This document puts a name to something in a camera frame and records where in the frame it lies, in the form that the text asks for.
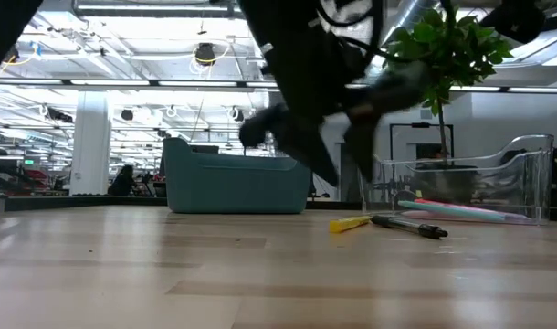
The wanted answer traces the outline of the yellow highlighter pen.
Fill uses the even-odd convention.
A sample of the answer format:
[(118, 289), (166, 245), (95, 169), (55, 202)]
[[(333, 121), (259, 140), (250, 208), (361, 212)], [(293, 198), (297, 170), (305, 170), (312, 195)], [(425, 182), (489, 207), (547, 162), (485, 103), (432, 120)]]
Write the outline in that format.
[(329, 223), (329, 232), (339, 234), (350, 229), (366, 225), (371, 221), (370, 216), (359, 216), (332, 220)]

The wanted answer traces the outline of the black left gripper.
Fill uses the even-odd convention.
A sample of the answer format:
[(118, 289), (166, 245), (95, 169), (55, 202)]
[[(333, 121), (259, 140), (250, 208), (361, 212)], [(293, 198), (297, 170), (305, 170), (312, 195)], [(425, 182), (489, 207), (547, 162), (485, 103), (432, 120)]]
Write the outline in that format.
[[(389, 59), (392, 69), (374, 82), (353, 88), (374, 57)], [(344, 113), (350, 126), (344, 141), (366, 181), (373, 181), (376, 127), (382, 116), (416, 105), (429, 86), (429, 69), (420, 60), (396, 58), (369, 45), (337, 45), (304, 51), (275, 49), (267, 56), (283, 101), (245, 119), (239, 140), (256, 147), (270, 133), (277, 148), (308, 167), (332, 186), (338, 174), (319, 127), (302, 119), (323, 119)]]

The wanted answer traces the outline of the white building column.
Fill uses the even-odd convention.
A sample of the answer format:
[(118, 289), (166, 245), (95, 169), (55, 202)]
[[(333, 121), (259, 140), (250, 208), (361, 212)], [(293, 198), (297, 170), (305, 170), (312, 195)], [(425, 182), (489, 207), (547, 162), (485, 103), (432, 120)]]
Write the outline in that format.
[(69, 193), (103, 195), (108, 189), (112, 108), (106, 91), (80, 91)]

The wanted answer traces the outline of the clear plastic bin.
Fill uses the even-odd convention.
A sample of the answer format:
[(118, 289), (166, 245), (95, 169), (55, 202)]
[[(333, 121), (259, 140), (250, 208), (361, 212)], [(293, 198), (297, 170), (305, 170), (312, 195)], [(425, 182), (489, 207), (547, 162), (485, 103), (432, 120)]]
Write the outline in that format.
[[(539, 226), (548, 222), (552, 180), (548, 134), (514, 138), (498, 152), (477, 157), (375, 160), (374, 179), (360, 180), (363, 211), (396, 218)], [(505, 222), (460, 218), (400, 207), (418, 198), (516, 213), (531, 219)]]

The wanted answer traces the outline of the teal plastic bin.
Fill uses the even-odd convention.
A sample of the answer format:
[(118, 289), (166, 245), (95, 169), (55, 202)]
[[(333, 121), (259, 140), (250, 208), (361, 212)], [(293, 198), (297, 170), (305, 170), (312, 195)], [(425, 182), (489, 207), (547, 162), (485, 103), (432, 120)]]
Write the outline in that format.
[(289, 157), (198, 153), (163, 141), (168, 207), (183, 214), (299, 214), (311, 172)]

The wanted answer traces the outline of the green leafy plant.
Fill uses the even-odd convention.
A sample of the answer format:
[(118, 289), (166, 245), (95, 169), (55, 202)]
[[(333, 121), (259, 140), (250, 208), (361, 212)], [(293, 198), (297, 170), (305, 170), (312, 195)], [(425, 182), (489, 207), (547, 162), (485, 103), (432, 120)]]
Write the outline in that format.
[(398, 27), (383, 44), (384, 67), (405, 68), (419, 61), (428, 69), (430, 84), (420, 105), (439, 120), (439, 158), (447, 158), (443, 107), (453, 86), (470, 87), (495, 73), (494, 66), (511, 58), (510, 44), (492, 27), (483, 27), (473, 16), (456, 16), (450, 0), (441, 0), (442, 11), (427, 9), (415, 27)]

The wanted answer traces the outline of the black pen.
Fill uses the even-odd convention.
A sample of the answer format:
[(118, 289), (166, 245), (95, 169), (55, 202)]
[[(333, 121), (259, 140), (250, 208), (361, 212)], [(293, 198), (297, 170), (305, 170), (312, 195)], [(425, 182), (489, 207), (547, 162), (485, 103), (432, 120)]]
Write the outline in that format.
[(448, 237), (448, 232), (446, 230), (429, 224), (417, 224), (414, 222), (380, 215), (372, 216), (371, 222), (382, 228), (398, 229), (427, 239), (441, 239)]

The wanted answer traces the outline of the black background station frame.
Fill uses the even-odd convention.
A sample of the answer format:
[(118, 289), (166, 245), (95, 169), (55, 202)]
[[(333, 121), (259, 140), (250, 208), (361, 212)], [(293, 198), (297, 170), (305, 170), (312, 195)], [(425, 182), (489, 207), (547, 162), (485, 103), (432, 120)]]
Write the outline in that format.
[(391, 123), (388, 135), (389, 159), (395, 161), (432, 158), (442, 142), (440, 125), (429, 122)]

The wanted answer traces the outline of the person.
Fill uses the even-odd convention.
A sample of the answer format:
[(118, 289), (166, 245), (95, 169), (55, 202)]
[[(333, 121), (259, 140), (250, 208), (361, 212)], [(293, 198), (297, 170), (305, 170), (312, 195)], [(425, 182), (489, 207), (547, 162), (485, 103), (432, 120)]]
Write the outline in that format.
[(133, 167), (127, 164), (120, 170), (109, 186), (108, 194), (110, 196), (128, 196), (134, 186)]

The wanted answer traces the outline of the black aluminium table frame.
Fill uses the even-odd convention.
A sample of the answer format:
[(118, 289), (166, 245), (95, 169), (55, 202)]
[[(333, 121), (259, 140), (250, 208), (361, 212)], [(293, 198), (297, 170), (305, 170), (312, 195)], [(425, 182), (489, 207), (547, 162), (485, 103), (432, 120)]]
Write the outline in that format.
[[(167, 206), (164, 197), (122, 196), (0, 196), (0, 212), (95, 206)], [(307, 201), (306, 209), (361, 210), (360, 203)], [(551, 208), (551, 221), (557, 221), (557, 207)]]

